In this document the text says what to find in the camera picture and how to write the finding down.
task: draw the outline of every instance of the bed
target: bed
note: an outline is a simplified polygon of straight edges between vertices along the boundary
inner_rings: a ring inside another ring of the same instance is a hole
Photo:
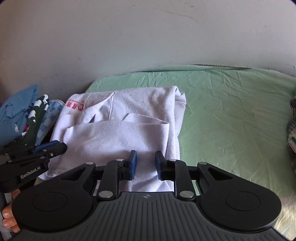
[[[263,69],[174,66],[96,80],[87,92],[176,85],[187,105],[181,160],[206,161],[274,191],[282,211],[275,228],[296,236],[296,177],[286,125],[296,78]]]

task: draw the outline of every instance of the silver screw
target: silver screw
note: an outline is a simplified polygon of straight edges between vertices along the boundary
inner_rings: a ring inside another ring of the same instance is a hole
[[[110,198],[113,196],[113,192],[111,191],[101,191],[99,192],[99,196],[102,198]]]
[[[194,193],[191,192],[191,191],[181,191],[180,192],[180,196],[183,197],[183,198],[192,198],[194,196]]]

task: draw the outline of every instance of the white wall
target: white wall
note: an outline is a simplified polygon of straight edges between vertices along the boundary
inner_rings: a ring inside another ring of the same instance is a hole
[[[31,83],[50,98],[96,78],[156,66],[216,64],[296,75],[289,0],[6,0],[0,101]]]

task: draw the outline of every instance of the mattress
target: mattress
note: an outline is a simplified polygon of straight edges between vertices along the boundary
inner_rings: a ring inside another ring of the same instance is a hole
[[[296,78],[263,69],[173,66],[106,77],[87,92],[176,85],[187,105],[179,135],[181,160],[205,161],[271,189],[281,199],[275,226],[296,236],[296,177],[286,125]]]

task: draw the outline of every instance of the folded white shirt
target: folded white shirt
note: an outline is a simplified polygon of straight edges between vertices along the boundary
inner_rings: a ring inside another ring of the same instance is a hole
[[[135,178],[120,182],[120,190],[173,191],[173,182],[158,180],[154,158],[160,150],[166,159],[180,159],[185,105],[185,94],[176,86],[75,94],[52,135],[68,149],[52,158],[49,170],[39,177],[46,180],[89,161],[103,166],[136,150]]]

